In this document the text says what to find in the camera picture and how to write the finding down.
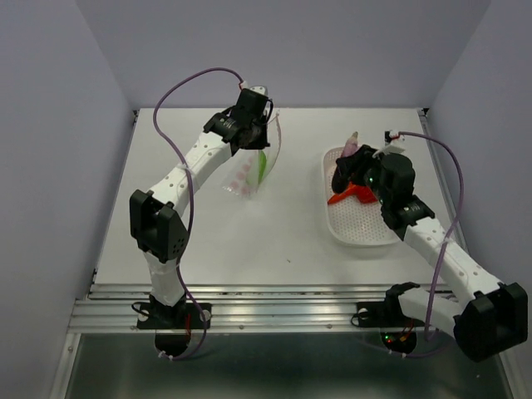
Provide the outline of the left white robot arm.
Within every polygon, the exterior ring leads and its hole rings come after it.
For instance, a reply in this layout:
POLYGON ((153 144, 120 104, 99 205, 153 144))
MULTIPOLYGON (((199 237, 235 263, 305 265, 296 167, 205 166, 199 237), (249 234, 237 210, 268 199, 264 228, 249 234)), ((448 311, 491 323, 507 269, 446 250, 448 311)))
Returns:
POLYGON ((184 159, 146 192, 129 200, 131 236, 144 253, 151 281, 150 296, 159 303, 156 317, 166 327, 179 326, 185 289, 177 273, 190 232, 181 217, 194 208, 194 194, 240 150, 269 147, 268 118, 273 103, 266 86, 244 88, 236 103, 214 114, 184 159))

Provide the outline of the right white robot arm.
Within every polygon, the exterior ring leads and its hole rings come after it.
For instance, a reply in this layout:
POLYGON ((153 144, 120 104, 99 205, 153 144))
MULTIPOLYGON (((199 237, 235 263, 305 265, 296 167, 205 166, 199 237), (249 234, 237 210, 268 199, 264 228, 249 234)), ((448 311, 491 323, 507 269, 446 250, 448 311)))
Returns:
POLYGON ((369 145, 336 161, 332 191, 340 194, 349 184, 368 188, 385 225, 434 268, 455 296, 442 298, 418 283, 395 284, 381 302, 358 314, 359 326, 401 327, 417 320, 453 337, 474 362, 526 342, 527 292, 518 283, 503 283, 446 237, 435 213, 415 195, 415 178, 409 158, 369 145))

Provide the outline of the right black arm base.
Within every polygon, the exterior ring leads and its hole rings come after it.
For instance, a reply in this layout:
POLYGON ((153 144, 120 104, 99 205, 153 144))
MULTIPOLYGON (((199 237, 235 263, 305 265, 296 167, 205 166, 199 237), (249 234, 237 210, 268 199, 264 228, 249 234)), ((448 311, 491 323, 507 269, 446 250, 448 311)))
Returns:
POLYGON ((385 297, 377 302, 357 302, 356 311, 350 323, 358 328, 380 328, 382 344, 391 355, 405 358, 422 358, 426 355, 414 354, 417 345, 415 328, 423 327, 420 318, 408 317, 400 307, 399 297, 413 293, 415 289, 425 290, 417 283, 400 283, 391 286, 385 297))

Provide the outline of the purple toy eggplant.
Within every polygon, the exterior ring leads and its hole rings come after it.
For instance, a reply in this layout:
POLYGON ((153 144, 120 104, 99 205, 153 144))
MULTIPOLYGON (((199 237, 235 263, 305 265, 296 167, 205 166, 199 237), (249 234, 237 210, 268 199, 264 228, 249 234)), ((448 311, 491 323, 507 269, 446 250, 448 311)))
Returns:
POLYGON ((342 153, 340 157, 344 158, 344 157, 354 155, 357 151, 358 151, 358 132, 354 131, 352 135, 347 139, 342 149, 342 153))

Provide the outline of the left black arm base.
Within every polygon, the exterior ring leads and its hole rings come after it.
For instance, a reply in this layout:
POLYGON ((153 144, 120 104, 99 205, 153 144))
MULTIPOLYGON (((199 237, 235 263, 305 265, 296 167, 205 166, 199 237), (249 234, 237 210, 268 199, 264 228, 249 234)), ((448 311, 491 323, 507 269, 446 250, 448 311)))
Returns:
POLYGON ((199 303, 200 310, 183 297, 175 306, 165 306, 149 296, 148 302, 133 302, 136 328, 155 333, 158 356, 169 361, 191 358, 199 351, 210 328, 211 303, 199 303))

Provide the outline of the clear zip top bag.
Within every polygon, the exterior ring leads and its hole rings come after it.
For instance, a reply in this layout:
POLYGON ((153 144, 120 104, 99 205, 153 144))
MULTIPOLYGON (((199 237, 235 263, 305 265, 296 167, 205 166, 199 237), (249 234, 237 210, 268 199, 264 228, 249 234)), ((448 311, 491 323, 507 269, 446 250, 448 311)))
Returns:
POLYGON ((243 198, 255 196, 272 172, 282 147, 280 110, 274 112, 267 124, 270 146, 262 150, 241 150, 234 167, 224 178, 222 188, 243 198))

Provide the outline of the green toy leaf vegetable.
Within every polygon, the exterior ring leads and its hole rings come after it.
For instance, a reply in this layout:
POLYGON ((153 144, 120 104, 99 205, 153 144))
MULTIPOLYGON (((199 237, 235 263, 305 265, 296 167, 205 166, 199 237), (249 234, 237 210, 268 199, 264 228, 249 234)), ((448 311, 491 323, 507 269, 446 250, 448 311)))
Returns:
POLYGON ((265 176, 266 176, 266 169, 268 165, 268 158, 263 150, 260 150, 258 152, 258 174, 257 174, 257 185, 261 185, 263 182, 265 176))

